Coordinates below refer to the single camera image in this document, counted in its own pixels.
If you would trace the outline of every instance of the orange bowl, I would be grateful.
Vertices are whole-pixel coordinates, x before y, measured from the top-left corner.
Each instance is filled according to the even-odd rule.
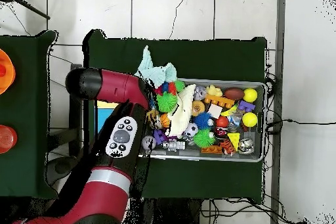
[[[14,66],[8,55],[0,49],[0,95],[12,85],[14,79]]]
[[[8,152],[17,140],[18,136],[13,128],[0,125],[0,154]]]

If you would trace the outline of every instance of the green table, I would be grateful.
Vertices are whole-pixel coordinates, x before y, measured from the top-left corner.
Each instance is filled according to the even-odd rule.
[[[85,64],[135,73],[149,46],[154,66],[174,64],[179,78],[264,82],[266,39],[211,41],[107,39],[100,30],[84,40]],[[94,107],[90,107],[90,134],[94,134]],[[143,169],[146,162],[139,163]],[[257,163],[151,159],[142,196],[145,198],[246,197],[261,203],[262,161]]]
[[[56,32],[35,37],[0,36],[16,78],[0,95],[0,124],[14,128],[18,142],[0,154],[0,196],[56,198],[45,181],[47,152],[47,54]]]

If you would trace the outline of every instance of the gray plastic bin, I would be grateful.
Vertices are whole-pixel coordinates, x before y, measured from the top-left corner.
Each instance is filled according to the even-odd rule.
[[[258,162],[263,158],[264,144],[265,144],[265,127],[266,127],[266,105],[267,105],[267,85],[259,82],[244,82],[244,81],[220,81],[220,80],[203,80],[203,79],[184,79],[180,78],[186,85],[196,84],[207,87],[213,84],[215,87],[221,88],[224,92],[225,89],[231,87],[237,87],[240,89],[254,88],[258,97],[253,103],[255,109],[253,113],[258,116],[258,124],[255,127],[251,127],[249,132],[243,132],[239,127],[240,139],[251,138],[255,144],[255,150],[252,154],[239,154],[235,153],[233,156],[224,154],[204,154],[201,153],[201,149],[195,146],[189,146],[186,143],[185,150],[177,150],[176,152],[165,150],[161,145],[157,145],[152,151],[151,158],[175,158],[179,160],[218,160],[218,161],[231,161],[231,162]],[[152,130],[148,127],[146,134],[150,135]]]

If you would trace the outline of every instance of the yellow ball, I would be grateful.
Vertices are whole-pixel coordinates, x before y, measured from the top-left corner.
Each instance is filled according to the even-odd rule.
[[[243,97],[243,100],[246,102],[253,102],[258,97],[257,91],[252,88],[245,89],[244,93],[245,95]]]
[[[247,127],[254,127],[258,122],[258,117],[256,114],[248,112],[243,115],[242,120],[243,124],[246,125]]]

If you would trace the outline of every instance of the green spiky ball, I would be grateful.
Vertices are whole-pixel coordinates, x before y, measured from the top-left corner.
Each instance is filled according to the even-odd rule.
[[[184,82],[181,80],[176,80],[174,83],[178,93],[180,93],[184,89],[184,87],[186,87]]]
[[[206,148],[208,146],[213,145],[215,142],[215,138],[209,137],[210,129],[202,129],[199,130],[196,135],[194,136],[194,142],[200,147],[200,148]]]
[[[159,111],[163,113],[168,113],[174,109],[177,103],[177,96],[171,93],[163,92],[163,95],[156,96],[157,105],[159,106]]]

